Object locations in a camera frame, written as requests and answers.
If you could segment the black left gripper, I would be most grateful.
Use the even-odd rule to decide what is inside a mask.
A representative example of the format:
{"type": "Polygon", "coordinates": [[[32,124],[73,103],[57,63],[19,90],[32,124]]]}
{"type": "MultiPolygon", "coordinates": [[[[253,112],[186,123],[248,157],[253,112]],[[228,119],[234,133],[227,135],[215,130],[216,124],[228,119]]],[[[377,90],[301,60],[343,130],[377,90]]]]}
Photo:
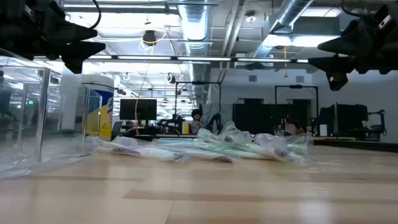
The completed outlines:
{"type": "Polygon", "coordinates": [[[99,42],[76,42],[96,37],[98,32],[65,21],[56,1],[1,0],[1,48],[24,57],[61,57],[65,66],[80,74],[83,62],[106,48],[99,42]],[[57,45],[51,42],[75,42],[57,45]]]}

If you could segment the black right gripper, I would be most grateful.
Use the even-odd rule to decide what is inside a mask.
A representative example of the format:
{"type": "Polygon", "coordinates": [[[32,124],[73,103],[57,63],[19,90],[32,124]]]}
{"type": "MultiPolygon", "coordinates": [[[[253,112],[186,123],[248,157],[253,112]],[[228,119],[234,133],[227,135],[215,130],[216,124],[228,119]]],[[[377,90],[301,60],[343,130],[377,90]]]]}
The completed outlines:
{"type": "Polygon", "coordinates": [[[390,2],[375,13],[352,20],[338,38],[318,44],[322,51],[350,55],[318,57],[308,63],[326,73],[331,91],[340,91],[354,70],[365,74],[376,70],[386,75],[397,70],[397,3],[390,2]]]}

